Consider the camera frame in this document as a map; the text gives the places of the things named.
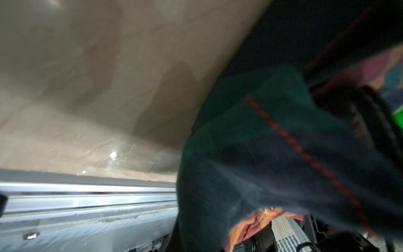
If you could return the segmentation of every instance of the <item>dark green fabric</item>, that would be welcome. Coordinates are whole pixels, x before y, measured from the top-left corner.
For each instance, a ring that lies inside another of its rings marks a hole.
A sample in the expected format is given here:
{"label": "dark green fabric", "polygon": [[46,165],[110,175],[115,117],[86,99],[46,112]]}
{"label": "dark green fabric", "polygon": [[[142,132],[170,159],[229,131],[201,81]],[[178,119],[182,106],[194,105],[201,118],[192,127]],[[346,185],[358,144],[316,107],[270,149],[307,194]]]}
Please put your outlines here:
{"label": "dark green fabric", "polygon": [[310,211],[339,227],[362,228],[347,198],[249,106],[247,93],[356,195],[376,231],[396,234],[403,225],[402,175],[319,109],[297,70],[284,65],[222,79],[203,104],[177,181],[184,251],[220,251],[230,229],[261,207]]}
{"label": "dark green fabric", "polygon": [[179,175],[194,151],[214,153],[234,143],[276,133],[244,99],[251,90],[255,101],[285,130],[348,127],[315,105],[304,79],[290,65],[221,79],[200,109],[195,123],[200,129],[186,144]]}

